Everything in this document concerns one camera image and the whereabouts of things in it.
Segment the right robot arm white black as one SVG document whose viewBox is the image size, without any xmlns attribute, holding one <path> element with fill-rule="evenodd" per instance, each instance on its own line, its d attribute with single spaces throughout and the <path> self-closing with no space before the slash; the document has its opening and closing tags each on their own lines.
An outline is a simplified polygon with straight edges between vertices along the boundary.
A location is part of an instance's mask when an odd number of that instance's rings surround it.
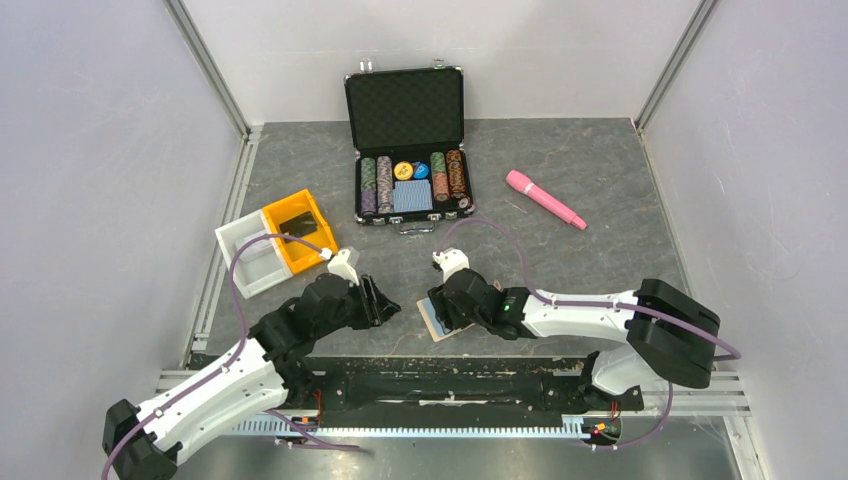
<svg viewBox="0 0 848 480">
<path fill-rule="evenodd" d="M 720 328 L 714 312 L 659 279 L 619 293 L 554 294 L 498 288 L 465 268 L 430 289 L 418 307 L 435 341 L 480 326 L 504 340 L 585 337 L 616 343 L 584 362 L 577 392 L 591 408 L 659 379 L 707 388 Z"/>
</svg>

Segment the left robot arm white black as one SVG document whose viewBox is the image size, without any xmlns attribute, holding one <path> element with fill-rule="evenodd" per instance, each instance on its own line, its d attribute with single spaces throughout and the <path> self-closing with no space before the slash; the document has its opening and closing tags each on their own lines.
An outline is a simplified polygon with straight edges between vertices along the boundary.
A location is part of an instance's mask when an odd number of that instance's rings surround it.
<svg viewBox="0 0 848 480">
<path fill-rule="evenodd" d="M 315 376 L 304 359 L 317 341 L 345 328 L 379 327 L 400 310 L 368 275 L 357 283 L 319 275 L 190 378 L 138 405 L 113 404 L 104 423 L 102 478 L 170 479 L 237 424 L 284 404 L 306 405 Z"/>
</svg>

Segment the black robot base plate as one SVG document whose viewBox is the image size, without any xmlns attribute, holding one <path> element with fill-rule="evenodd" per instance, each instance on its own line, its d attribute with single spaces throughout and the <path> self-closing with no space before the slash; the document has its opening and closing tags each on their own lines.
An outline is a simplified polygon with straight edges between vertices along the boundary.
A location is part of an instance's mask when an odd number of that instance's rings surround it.
<svg viewBox="0 0 848 480">
<path fill-rule="evenodd" d="M 319 357 L 280 408 L 330 428 L 554 427 L 564 416 L 641 412 L 640 387 L 605 398 L 573 357 Z"/>
</svg>

